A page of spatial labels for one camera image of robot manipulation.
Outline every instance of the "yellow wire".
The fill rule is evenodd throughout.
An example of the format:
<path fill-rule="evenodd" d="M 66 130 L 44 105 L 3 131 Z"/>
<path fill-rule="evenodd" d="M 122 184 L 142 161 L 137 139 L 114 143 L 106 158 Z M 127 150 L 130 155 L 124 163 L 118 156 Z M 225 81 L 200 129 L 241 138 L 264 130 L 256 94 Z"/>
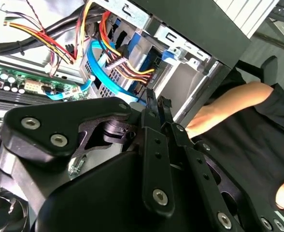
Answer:
<path fill-rule="evenodd" d="M 125 78 L 125 79 L 127 79 L 127 80 L 141 81 L 141 82 L 143 82 L 143 83 L 146 84 L 146 81 L 144 81 L 144 80 L 136 79 L 136 78 L 132 78 L 132 77 L 126 76 L 126 75 L 123 74 L 123 72 L 122 72 L 121 70 L 119 70 L 118 68 L 115 68 L 115 70 L 116 70 L 119 74 L 121 74 L 121 76 L 122 76 L 123 78 Z"/>
<path fill-rule="evenodd" d="M 10 23 L 9 24 L 10 27 L 13 28 L 18 28 L 20 30 L 23 30 L 29 34 L 31 34 L 33 37 L 37 38 L 38 40 L 40 40 L 42 43 L 44 43 L 47 47 L 49 47 L 52 51 L 54 51 L 55 53 L 57 53 L 60 57 L 62 57 L 68 64 L 71 64 L 71 61 L 68 59 L 68 57 L 64 56 L 62 53 L 60 53 L 57 49 L 55 49 L 53 46 L 51 46 L 47 41 L 45 41 L 43 38 L 41 38 L 40 36 L 36 35 L 35 33 L 33 33 L 31 30 L 28 30 L 27 28 L 24 27 L 20 27 L 16 24 Z"/>
<path fill-rule="evenodd" d="M 111 51 L 113 51 L 115 54 L 117 54 L 119 57 L 122 56 L 122 54 L 118 51 L 116 51 L 114 48 L 112 48 L 104 39 L 102 39 L 104 45 L 109 48 Z"/>
<path fill-rule="evenodd" d="M 89 11 L 89 8 L 91 6 L 91 4 L 93 3 L 93 1 L 88 1 L 86 3 L 85 9 L 84 9 L 84 13 L 83 13 L 83 20 L 81 23 L 81 36 L 80 36 L 80 45 L 82 47 L 82 49 L 80 49 L 78 51 L 78 57 L 82 57 L 83 56 L 83 47 L 84 47 L 84 37 L 85 37 L 85 22 L 86 22 L 86 17 L 87 17 L 87 13 Z"/>
<path fill-rule="evenodd" d="M 146 70 L 146 71 L 144 71 L 144 72 L 140 72 L 140 71 L 136 70 L 135 68 L 133 68 L 132 65 L 129 63 L 129 61 L 127 61 L 126 63 L 127 63 L 127 65 L 128 65 L 128 67 L 129 67 L 133 72 L 135 72 L 135 73 L 137 73 L 137 74 L 144 75 L 144 74 L 148 74 L 148 73 L 151 73 L 151 72 L 155 71 L 155 69 L 149 69 L 149 70 Z"/>
<path fill-rule="evenodd" d="M 105 45 L 107 48 L 109 48 L 110 50 L 112 50 L 112 51 L 113 51 L 114 53 L 116 53 L 118 56 L 120 56 L 120 57 L 122 56 L 122 54 L 120 54 L 118 51 L 116 51 L 115 49 L 113 49 L 104 39 L 102 39 L 102 41 L 103 41 L 104 45 Z M 136 69 L 130 64 L 129 61 L 127 61 L 126 63 L 127 63 L 127 65 L 129 66 L 129 68 L 130 68 L 133 72 L 135 72 L 136 74 L 144 75 L 144 74 L 148 74 L 148 73 L 151 73 L 151 72 L 155 71 L 155 69 L 149 69 L 149 70 L 146 70 L 146 71 L 144 71 L 144 72 L 140 72 L 140 71 L 136 70 Z"/>

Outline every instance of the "orange wire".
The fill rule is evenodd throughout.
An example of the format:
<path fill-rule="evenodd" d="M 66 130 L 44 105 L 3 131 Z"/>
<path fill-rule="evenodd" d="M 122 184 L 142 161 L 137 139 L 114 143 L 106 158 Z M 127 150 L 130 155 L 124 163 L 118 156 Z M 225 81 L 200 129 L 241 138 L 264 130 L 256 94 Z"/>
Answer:
<path fill-rule="evenodd" d="M 11 23 L 13 25 L 17 25 L 19 27 L 24 27 L 28 30 L 31 30 L 34 34 L 44 38 L 46 41 L 54 44 L 56 47 L 58 47 L 59 49 L 61 49 L 64 53 L 66 53 L 71 59 L 75 60 L 75 58 L 65 49 L 63 48 L 59 43 L 57 43 L 55 40 L 53 40 L 51 37 L 49 37 L 48 35 L 46 35 L 45 33 L 42 33 L 40 31 L 36 31 L 34 30 L 33 28 L 30 28 L 30 27 L 27 27 L 27 26 L 24 26 L 24 25 L 21 25 L 21 24 L 18 24 L 18 23 Z"/>

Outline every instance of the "sleeve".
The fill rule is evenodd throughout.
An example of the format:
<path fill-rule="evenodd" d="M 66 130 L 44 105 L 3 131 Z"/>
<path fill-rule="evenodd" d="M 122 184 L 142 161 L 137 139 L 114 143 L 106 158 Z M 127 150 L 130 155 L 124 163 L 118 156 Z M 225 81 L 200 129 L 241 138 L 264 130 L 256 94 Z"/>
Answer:
<path fill-rule="evenodd" d="M 272 87 L 274 90 L 270 96 L 264 102 L 256 105 L 255 109 L 260 114 L 284 127 L 284 90 L 279 84 Z"/>

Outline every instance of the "capacitor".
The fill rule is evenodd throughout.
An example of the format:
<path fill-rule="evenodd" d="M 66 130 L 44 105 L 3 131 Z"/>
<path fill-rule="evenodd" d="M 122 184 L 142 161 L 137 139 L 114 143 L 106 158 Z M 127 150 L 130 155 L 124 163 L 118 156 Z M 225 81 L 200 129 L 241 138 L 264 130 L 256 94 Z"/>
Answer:
<path fill-rule="evenodd" d="M 19 93 L 25 93 L 25 85 L 20 85 L 20 86 L 18 87 L 18 92 L 19 92 Z"/>
<path fill-rule="evenodd" d="M 8 76 L 8 81 L 12 84 L 15 82 L 15 77 L 13 75 Z"/>
<path fill-rule="evenodd" d="M 6 71 L 1 71 L 0 72 L 0 78 L 2 79 L 2 80 L 7 80 L 8 79 L 8 73 L 6 72 Z"/>
<path fill-rule="evenodd" d="M 9 82 L 5 82 L 3 84 L 3 90 L 9 91 L 11 89 L 11 84 Z"/>
<path fill-rule="evenodd" d="M 14 93 L 16 93 L 18 91 L 17 83 L 11 84 L 11 91 L 14 92 Z"/>

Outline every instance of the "screw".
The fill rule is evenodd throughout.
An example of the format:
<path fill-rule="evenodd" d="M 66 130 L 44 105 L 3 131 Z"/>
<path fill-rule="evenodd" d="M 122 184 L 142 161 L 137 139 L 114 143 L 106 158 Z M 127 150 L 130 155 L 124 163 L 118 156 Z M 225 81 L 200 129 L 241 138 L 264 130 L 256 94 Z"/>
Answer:
<path fill-rule="evenodd" d="M 284 232 L 284 226 L 282 225 L 282 223 L 279 220 L 274 219 L 274 223 L 279 228 L 280 231 Z"/>
<path fill-rule="evenodd" d="M 225 227 L 227 230 L 231 230 L 232 224 L 231 224 L 231 221 L 227 217 L 226 214 L 219 212 L 217 214 L 217 218 L 218 218 L 219 222 L 223 225 L 223 227 Z"/>
<path fill-rule="evenodd" d="M 184 131 L 184 128 L 181 125 L 177 125 L 176 128 L 179 129 L 181 132 Z"/>
<path fill-rule="evenodd" d="M 264 217 L 261 218 L 261 222 L 265 226 L 265 228 L 267 228 L 269 231 L 272 230 L 271 224 Z"/>
<path fill-rule="evenodd" d="M 26 117 L 22 119 L 21 124 L 23 127 L 30 130 L 38 129 L 41 125 L 40 122 L 33 117 Z"/>
<path fill-rule="evenodd" d="M 127 106 L 126 106 L 125 104 L 120 103 L 119 106 L 120 106 L 121 108 L 123 108 L 124 110 L 127 109 Z"/>
<path fill-rule="evenodd" d="M 168 204 L 168 197 L 166 193 L 160 189 L 155 189 L 153 191 L 153 198 L 160 205 L 165 206 Z"/>
<path fill-rule="evenodd" d="M 211 148 L 207 145 L 207 144 L 203 144 L 203 147 L 207 150 L 207 151 L 210 151 Z"/>
<path fill-rule="evenodd" d="M 65 136 L 61 134 L 54 134 L 51 136 L 51 143 L 55 146 L 63 147 L 67 145 L 68 140 Z"/>

